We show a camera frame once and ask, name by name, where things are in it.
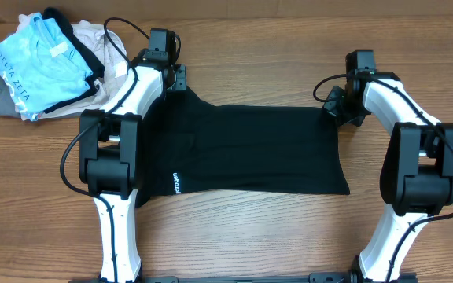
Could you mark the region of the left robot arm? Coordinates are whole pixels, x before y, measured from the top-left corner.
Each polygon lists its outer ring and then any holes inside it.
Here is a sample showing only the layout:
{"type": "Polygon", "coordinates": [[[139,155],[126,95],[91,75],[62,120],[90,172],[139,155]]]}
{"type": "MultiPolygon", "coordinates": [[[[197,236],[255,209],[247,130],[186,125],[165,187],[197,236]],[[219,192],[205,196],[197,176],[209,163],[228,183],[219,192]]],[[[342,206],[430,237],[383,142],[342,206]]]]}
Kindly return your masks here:
{"type": "Polygon", "coordinates": [[[99,282],[139,282],[135,206],[142,186],[142,121],[168,91],[184,90],[177,63],[180,38],[166,29],[150,32],[149,46],[125,66],[121,88],[98,110],[80,116],[79,176],[94,198],[101,226],[99,282]]]}

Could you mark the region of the black polo shirt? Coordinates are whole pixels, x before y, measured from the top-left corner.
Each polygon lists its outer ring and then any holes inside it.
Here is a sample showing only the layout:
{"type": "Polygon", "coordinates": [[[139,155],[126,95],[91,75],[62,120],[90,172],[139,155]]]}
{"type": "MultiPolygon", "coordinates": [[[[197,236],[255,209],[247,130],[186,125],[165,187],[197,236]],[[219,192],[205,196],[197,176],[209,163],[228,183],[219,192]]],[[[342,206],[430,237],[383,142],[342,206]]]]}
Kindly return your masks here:
{"type": "Polygon", "coordinates": [[[140,146],[137,207],[210,189],[350,193],[337,127],[320,108],[214,106],[186,89],[152,103],[140,146]]]}

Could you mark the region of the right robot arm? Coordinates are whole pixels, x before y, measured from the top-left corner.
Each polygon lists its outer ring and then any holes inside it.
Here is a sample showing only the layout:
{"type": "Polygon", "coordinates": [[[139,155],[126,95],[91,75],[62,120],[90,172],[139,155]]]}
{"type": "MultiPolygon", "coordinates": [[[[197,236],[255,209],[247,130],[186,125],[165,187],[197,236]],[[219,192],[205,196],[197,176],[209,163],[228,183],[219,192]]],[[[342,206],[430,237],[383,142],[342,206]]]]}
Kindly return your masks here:
{"type": "Polygon", "coordinates": [[[347,273],[313,273],[311,282],[416,282],[400,267],[430,222],[453,218],[453,123],[441,123],[405,91],[392,72],[378,71],[373,50],[345,57],[345,87],[323,99],[338,125],[361,126],[375,115],[390,135],[379,187],[384,212],[347,273]]]}

